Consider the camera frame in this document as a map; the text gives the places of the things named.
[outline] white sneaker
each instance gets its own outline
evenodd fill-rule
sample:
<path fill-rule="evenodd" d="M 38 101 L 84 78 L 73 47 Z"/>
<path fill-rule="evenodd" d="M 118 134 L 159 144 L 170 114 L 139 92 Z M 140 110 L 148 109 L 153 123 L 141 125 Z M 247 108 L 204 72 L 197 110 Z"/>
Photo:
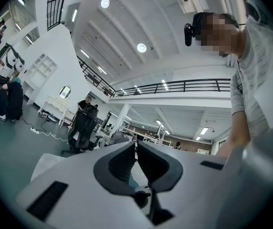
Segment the white sneaker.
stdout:
<path fill-rule="evenodd" d="M 0 115 L 0 119 L 5 121 L 6 120 L 6 115 L 3 115 L 3 116 Z"/>

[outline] black office chair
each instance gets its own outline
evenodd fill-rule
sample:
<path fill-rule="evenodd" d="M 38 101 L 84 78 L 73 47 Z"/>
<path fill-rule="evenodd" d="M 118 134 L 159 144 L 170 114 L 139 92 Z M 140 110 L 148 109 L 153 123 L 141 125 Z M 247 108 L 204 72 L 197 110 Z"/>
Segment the black office chair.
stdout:
<path fill-rule="evenodd" d="M 87 107 L 86 110 L 78 111 L 74 127 L 69 133 L 68 142 L 70 150 L 62 150 L 61 154 L 73 153 L 78 154 L 85 150 L 93 150 L 98 140 L 103 138 L 101 135 L 97 135 L 97 140 L 93 143 L 90 141 L 91 134 L 96 126 L 95 117 L 97 115 L 97 108 L 95 106 Z"/>

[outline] black metal railing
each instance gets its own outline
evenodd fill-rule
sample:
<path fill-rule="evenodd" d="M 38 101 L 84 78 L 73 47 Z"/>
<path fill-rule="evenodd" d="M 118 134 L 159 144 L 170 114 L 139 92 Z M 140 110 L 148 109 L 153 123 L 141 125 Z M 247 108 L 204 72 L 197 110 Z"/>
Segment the black metal railing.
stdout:
<path fill-rule="evenodd" d="M 230 81 L 231 79 L 221 78 L 156 83 L 118 90 L 115 92 L 113 97 L 170 92 L 229 92 Z"/>
<path fill-rule="evenodd" d="M 47 30 L 50 30 L 61 23 L 63 2 L 64 0 L 47 0 Z"/>
<path fill-rule="evenodd" d="M 116 91 L 102 77 L 93 71 L 81 58 L 78 58 L 80 67 L 83 70 L 84 76 L 88 82 L 99 89 L 108 97 L 113 97 Z"/>

